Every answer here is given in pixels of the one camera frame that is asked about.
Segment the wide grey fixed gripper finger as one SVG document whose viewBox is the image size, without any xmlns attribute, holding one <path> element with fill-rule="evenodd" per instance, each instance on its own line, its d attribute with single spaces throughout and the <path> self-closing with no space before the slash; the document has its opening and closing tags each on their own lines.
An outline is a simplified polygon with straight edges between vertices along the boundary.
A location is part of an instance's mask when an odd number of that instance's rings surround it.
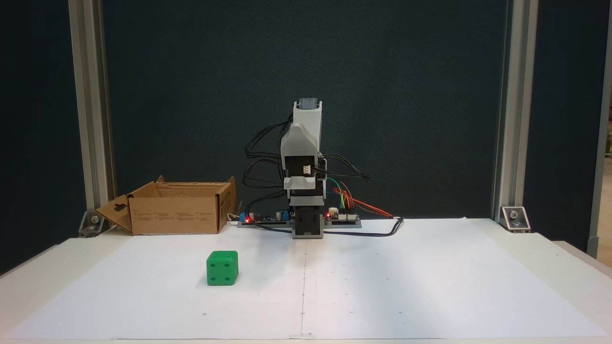
<svg viewBox="0 0 612 344">
<path fill-rule="evenodd" d="M 308 140 L 312 144 L 318 144 L 318 139 L 302 123 L 292 123 L 282 137 L 282 144 L 286 142 Z"/>
</svg>

